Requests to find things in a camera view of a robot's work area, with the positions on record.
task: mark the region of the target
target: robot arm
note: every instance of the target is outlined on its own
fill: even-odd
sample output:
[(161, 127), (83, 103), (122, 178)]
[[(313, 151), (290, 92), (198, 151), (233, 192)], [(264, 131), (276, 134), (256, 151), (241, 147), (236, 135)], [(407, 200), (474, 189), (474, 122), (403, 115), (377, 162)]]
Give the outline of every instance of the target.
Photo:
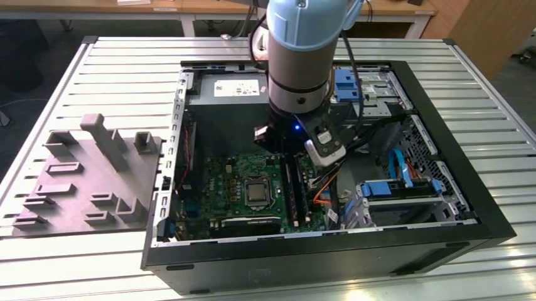
[[(273, 118), (256, 142), (273, 152), (305, 149), (317, 166), (331, 166), (347, 149), (329, 120), (329, 76), (339, 36), (357, 19), (364, 0), (230, 0), (266, 8), (268, 91)], [(285, 150), (280, 143), (286, 142)]]

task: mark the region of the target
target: power supply label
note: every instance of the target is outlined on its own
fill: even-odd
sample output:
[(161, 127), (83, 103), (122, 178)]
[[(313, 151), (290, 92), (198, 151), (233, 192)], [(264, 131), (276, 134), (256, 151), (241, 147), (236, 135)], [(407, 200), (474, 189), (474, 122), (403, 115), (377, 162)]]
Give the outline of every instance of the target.
[(214, 83), (214, 96), (260, 96), (258, 80), (218, 80)]

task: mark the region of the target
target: motherboard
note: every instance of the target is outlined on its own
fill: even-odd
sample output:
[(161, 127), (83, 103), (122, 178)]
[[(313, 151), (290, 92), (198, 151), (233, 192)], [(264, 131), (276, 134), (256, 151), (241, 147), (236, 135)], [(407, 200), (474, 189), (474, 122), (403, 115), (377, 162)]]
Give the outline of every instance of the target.
[[(323, 210), (312, 212), (309, 223), (300, 226), (289, 223), (280, 160), (274, 155), (205, 159), (201, 202), (185, 205), (190, 239), (218, 237), (222, 223), (244, 226), (240, 231), (253, 229), (253, 223), (277, 225), (278, 233), (325, 230)], [(310, 161), (302, 159), (301, 162), (306, 179), (314, 170)]]

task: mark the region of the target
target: slotted aluminum table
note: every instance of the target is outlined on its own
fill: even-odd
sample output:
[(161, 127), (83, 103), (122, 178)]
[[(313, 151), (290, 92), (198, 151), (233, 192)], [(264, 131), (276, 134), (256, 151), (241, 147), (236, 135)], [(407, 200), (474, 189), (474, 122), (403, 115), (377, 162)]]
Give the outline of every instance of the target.
[[(535, 134), (462, 53), (441, 40), (353, 40), (359, 60), (405, 60), (482, 175), (518, 237), (425, 275), (273, 288), (206, 297), (230, 300), (466, 300), (536, 295)], [(44, 166), (51, 130), (102, 113), (123, 137), (165, 138), (182, 60), (248, 60), (246, 40), (99, 38), (75, 55), (0, 185), (3, 234)], [(336, 59), (345, 60), (341, 43)], [(141, 270), (145, 232), (0, 241), (0, 300), (162, 300), (178, 294)]]

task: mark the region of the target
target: white label sticker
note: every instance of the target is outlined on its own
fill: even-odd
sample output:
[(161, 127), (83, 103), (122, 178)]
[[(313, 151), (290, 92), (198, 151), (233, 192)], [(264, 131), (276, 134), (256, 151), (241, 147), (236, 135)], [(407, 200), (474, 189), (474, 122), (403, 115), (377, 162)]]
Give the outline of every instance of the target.
[(339, 214), (335, 212), (335, 210), (332, 210), (332, 208), (329, 208), (328, 210), (328, 217), (331, 218), (331, 220), (337, 223), (339, 221)]
[(154, 8), (154, 11), (177, 11), (177, 8)]
[(258, 80), (218, 80), (214, 84), (214, 96), (258, 96)]

